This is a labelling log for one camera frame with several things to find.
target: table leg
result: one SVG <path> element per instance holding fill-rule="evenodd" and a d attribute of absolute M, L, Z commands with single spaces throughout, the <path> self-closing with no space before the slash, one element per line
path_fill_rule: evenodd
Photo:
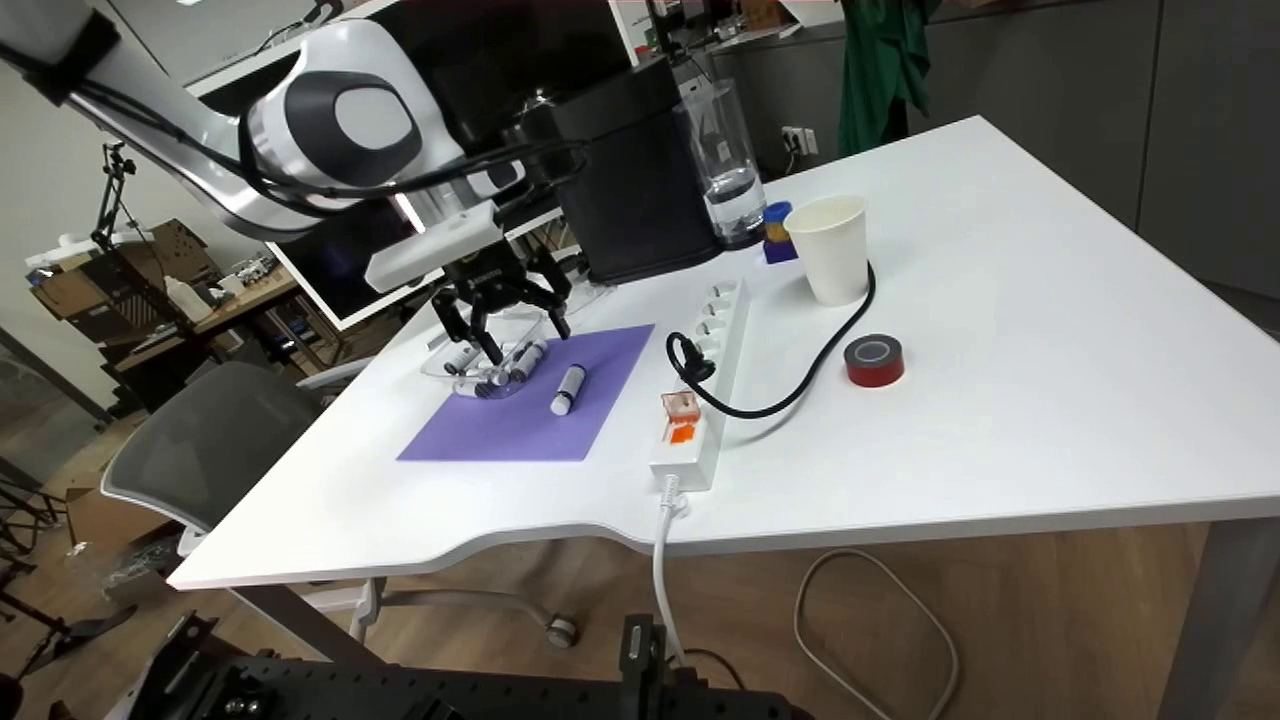
<path fill-rule="evenodd" d="M 1158 720 L 1221 717 L 1280 573 L 1280 520 L 1213 524 Z"/>
<path fill-rule="evenodd" d="M 294 638 L 310 645 L 330 663 L 378 669 L 385 658 L 355 637 L 336 628 L 323 610 L 300 601 L 291 589 L 236 589 L 243 602 L 287 628 Z"/>

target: paper cup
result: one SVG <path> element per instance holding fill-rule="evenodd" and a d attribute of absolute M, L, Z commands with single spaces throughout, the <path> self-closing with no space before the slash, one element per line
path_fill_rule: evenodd
<path fill-rule="evenodd" d="M 819 303 L 866 293 L 866 207 L 856 195 L 794 205 L 788 234 Z"/>

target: white cable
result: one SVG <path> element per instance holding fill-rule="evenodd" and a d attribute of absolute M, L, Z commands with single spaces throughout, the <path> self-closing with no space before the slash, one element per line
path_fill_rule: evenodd
<path fill-rule="evenodd" d="M 684 638 L 681 638 L 681 625 L 672 610 L 672 595 L 666 595 L 666 538 L 672 538 L 672 524 L 684 511 L 684 494 L 674 490 L 674 476 L 664 480 L 664 499 L 659 499 L 659 529 L 651 538 L 651 601 L 657 601 L 657 617 L 664 621 L 666 633 L 666 650 L 674 658 L 684 658 Z"/>
<path fill-rule="evenodd" d="M 851 684 L 847 674 L 838 674 L 829 658 L 819 658 L 816 647 L 807 647 L 807 637 L 804 637 L 807 589 L 813 589 L 816 573 L 829 566 L 829 564 L 835 564 L 835 558 L 865 558 L 865 564 L 873 564 L 897 593 L 903 593 L 903 595 L 919 609 L 919 617 L 925 617 L 925 621 L 934 628 L 934 637 L 943 638 L 948 658 L 950 658 L 950 672 L 948 672 L 948 684 L 943 684 L 938 700 L 934 700 L 932 711 L 927 711 L 927 720 L 938 720 L 938 717 L 948 711 L 957 687 L 958 687 L 958 669 L 962 669 L 962 663 L 958 663 L 957 637 L 950 637 L 948 625 L 934 621 L 932 609 L 927 609 L 881 556 L 873 556 L 873 553 L 829 553 L 829 556 L 819 556 L 819 558 L 804 573 L 804 581 L 801 581 L 801 589 L 794 589 L 794 602 L 792 602 L 792 637 L 794 637 L 801 650 L 804 650 L 830 684 L 838 684 L 856 702 L 865 702 L 876 720 L 890 720 L 865 687 L 856 687 L 856 684 Z"/>

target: red tape roll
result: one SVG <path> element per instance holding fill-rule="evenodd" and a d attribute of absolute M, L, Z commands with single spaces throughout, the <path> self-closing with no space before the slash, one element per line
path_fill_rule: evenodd
<path fill-rule="evenodd" d="M 903 343 L 890 337 L 858 337 L 842 349 L 842 373 L 858 389 L 882 389 L 903 376 Z"/>

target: extension cord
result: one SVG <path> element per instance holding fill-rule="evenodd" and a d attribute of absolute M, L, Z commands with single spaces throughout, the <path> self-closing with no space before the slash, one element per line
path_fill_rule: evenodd
<path fill-rule="evenodd" d="M 734 279 L 709 282 L 700 314 L 684 337 L 714 364 L 709 390 L 733 396 L 733 369 L 748 324 L 748 293 Z M 714 456 L 725 436 L 725 417 L 700 403 L 684 382 L 681 421 L 666 411 L 664 436 L 651 449 L 651 490 L 709 490 L 714 480 Z"/>

